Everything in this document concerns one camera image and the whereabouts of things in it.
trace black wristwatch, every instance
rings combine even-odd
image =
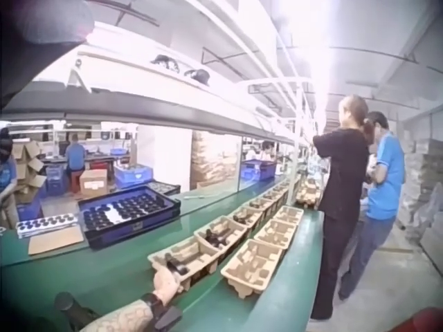
[[[144,294],[144,296],[142,296],[140,299],[151,309],[152,320],[159,320],[162,314],[165,312],[165,306],[163,305],[161,299],[159,299],[159,297],[153,293]]]

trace green workbench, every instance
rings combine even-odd
[[[232,212],[274,184],[258,183],[162,228],[96,252],[74,246],[31,259],[26,242],[21,242],[23,249],[17,247],[20,242],[2,241],[2,300],[23,320],[42,317],[54,325],[33,326],[32,331],[65,332],[66,320],[53,308],[59,292],[72,293],[81,305],[102,315],[133,302],[152,290],[148,254],[191,236],[197,228]],[[239,299],[217,271],[175,299],[184,314],[173,331],[240,331],[242,327],[245,332],[270,331],[266,326],[281,326],[281,332],[304,332],[320,266],[322,221],[320,212],[305,213],[292,246],[259,299],[256,295]]]

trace tattoo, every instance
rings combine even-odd
[[[97,319],[81,332],[140,332],[151,319],[151,308],[139,299]]]

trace black shirt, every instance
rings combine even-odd
[[[337,129],[315,136],[313,143],[321,158],[331,158],[329,180],[319,210],[330,218],[356,223],[369,159],[363,133],[358,129]]]

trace overhead shelf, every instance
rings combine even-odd
[[[46,70],[12,99],[2,118],[138,122],[293,144],[293,134],[279,117],[260,114],[260,102],[234,84],[215,89],[147,60],[92,46],[76,51],[77,57],[69,55],[72,62],[81,60],[80,69],[72,64],[76,80],[66,85],[66,71]],[[216,79],[211,72],[211,80]]]

